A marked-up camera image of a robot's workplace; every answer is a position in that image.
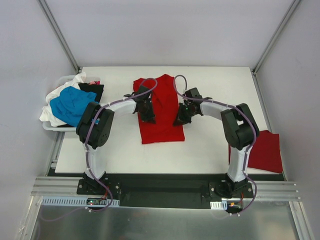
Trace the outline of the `white plastic laundry basket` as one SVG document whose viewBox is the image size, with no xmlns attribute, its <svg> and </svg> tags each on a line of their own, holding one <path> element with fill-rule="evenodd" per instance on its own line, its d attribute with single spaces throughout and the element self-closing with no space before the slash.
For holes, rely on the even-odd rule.
<svg viewBox="0 0 320 240">
<path fill-rule="evenodd" d="M 80 121 L 89 102 L 99 102 L 104 85 L 97 76 L 86 73 L 63 76 L 58 86 L 45 97 L 39 120 L 48 131 L 72 131 Z"/>
</svg>

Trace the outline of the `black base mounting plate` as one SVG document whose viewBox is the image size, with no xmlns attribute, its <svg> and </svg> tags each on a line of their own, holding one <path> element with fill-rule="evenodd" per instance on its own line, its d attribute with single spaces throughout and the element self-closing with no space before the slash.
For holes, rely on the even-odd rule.
<svg viewBox="0 0 320 240">
<path fill-rule="evenodd" d="M 118 200 L 122 207 L 209 209 L 211 202 L 251 199 L 247 180 L 230 183 L 225 174 L 126 174 L 105 173 L 99 181 L 83 175 L 78 195 Z"/>
</svg>

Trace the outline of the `bright red t shirt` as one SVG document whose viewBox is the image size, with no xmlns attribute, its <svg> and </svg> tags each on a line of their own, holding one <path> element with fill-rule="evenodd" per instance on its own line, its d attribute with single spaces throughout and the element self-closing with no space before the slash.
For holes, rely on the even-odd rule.
<svg viewBox="0 0 320 240">
<path fill-rule="evenodd" d="M 173 86 L 174 78 L 163 74 L 156 78 L 157 87 L 152 91 L 152 106 L 155 123 L 142 121 L 138 115 L 138 124 L 143 145 L 164 142 L 183 142 L 184 130 L 181 125 L 174 126 L 179 102 Z"/>
</svg>

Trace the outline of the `dark red t shirt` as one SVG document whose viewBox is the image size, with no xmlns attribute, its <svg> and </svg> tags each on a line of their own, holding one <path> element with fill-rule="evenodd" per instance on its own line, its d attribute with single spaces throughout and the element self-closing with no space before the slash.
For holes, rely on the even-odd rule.
<svg viewBox="0 0 320 240">
<path fill-rule="evenodd" d="M 243 158 L 248 147 L 244 146 L 241 150 L 229 147 L 228 161 L 231 169 L 228 171 L 236 171 L 243 169 Z M 253 147 L 248 152 L 246 159 L 247 167 L 280 174 L 283 171 L 280 137 L 268 130 L 259 133 Z"/>
</svg>

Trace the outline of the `pink garment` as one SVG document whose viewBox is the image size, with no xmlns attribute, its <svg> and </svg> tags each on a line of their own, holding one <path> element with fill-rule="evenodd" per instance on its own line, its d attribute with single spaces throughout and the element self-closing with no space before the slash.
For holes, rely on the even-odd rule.
<svg viewBox="0 0 320 240">
<path fill-rule="evenodd" d="M 100 81 L 91 81 L 90 85 L 100 85 Z"/>
</svg>

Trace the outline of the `white t shirt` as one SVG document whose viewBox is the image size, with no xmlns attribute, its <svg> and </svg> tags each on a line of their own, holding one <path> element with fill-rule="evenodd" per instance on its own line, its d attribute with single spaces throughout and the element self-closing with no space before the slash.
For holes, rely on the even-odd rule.
<svg viewBox="0 0 320 240">
<path fill-rule="evenodd" d="M 60 97 L 61 92 L 64 89 L 71 87 L 72 89 L 80 90 L 79 84 L 84 83 L 84 80 L 87 78 L 87 74 L 85 72 L 78 73 L 73 77 L 72 80 L 66 81 L 64 84 L 58 86 L 55 90 L 51 91 L 46 97 L 45 101 L 47 105 L 42 108 L 42 113 L 39 117 L 41 122 L 49 122 L 52 127 L 59 127 L 62 125 L 66 125 L 67 123 L 59 119 L 54 115 L 57 110 L 54 110 L 54 104 L 57 102 L 57 98 Z"/>
</svg>

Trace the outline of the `black t shirt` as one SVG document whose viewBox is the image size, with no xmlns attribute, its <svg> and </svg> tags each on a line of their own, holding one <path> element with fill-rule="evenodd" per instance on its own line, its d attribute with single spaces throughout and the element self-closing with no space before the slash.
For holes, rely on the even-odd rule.
<svg viewBox="0 0 320 240">
<path fill-rule="evenodd" d="M 95 102 L 97 102 L 97 103 L 100 102 L 100 100 L 102 98 L 103 91 L 104 91 L 104 85 L 103 84 L 90 85 L 89 83 L 80 83 L 79 87 L 80 87 L 80 90 L 82 90 L 82 91 L 96 93 Z M 61 125 L 61 126 L 73 127 L 73 126 L 70 126 L 68 124 Z"/>
</svg>

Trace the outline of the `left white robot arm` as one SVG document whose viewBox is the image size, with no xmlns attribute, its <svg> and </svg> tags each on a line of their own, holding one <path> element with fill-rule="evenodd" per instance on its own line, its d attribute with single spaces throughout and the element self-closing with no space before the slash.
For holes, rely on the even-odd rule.
<svg viewBox="0 0 320 240">
<path fill-rule="evenodd" d="M 138 91 L 126 94 L 124 99 L 104 106 L 90 102 L 76 127 L 76 134 L 83 143 L 86 163 L 81 185 L 95 195 L 103 195 L 103 200 L 111 195 L 111 191 L 103 180 L 106 172 L 103 161 L 98 159 L 97 150 L 107 142 L 116 117 L 138 113 L 143 122 L 156 123 L 152 91 L 151 88 L 142 85 Z"/>
</svg>

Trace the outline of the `blue t shirt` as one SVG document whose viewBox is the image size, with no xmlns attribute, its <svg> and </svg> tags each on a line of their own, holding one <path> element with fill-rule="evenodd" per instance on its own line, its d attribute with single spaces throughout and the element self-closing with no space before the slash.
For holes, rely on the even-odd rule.
<svg viewBox="0 0 320 240">
<path fill-rule="evenodd" d="M 77 127 L 87 105 L 95 102 L 96 96 L 95 92 L 86 92 L 71 87 L 65 88 L 59 98 L 56 98 L 57 102 L 54 103 L 53 110 L 57 110 L 57 112 L 54 115 L 66 124 Z"/>
</svg>

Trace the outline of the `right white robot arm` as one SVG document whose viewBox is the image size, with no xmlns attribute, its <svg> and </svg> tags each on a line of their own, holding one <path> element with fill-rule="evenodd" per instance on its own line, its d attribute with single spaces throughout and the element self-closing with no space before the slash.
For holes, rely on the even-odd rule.
<svg viewBox="0 0 320 240">
<path fill-rule="evenodd" d="M 260 130 L 245 103 L 228 105 L 210 97 L 203 98 L 196 87 L 186 90 L 179 103 L 174 126 L 190 124 L 195 115 L 213 117 L 222 122 L 225 139 L 229 146 L 229 166 L 225 180 L 214 188 L 222 198 L 235 198 L 248 183 L 247 168 L 253 145 Z"/>
</svg>

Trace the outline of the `aluminium frame rail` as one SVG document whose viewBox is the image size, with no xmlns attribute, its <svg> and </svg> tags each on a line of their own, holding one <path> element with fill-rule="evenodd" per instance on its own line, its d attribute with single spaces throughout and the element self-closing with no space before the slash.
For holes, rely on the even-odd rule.
<svg viewBox="0 0 320 240">
<path fill-rule="evenodd" d="M 133 194 L 199 194 L 206 199 L 217 199 L 215 187 L 222 183 L 221 179 L 201 176 L 115 176 L 105 178 L 105 184 L 117 200 L 123 200 Z M 81 177 L 39 176 L 31 190 L 32 196 L 99 196 L 87 187 L 83 187 Z M 295 182 L 290 181 L 249 181 L 245 187 L 232 195 L 234 199 L 246 200 L 256 197 L 259 201 L 302 201 L 302 196 Z"/>
</svg>

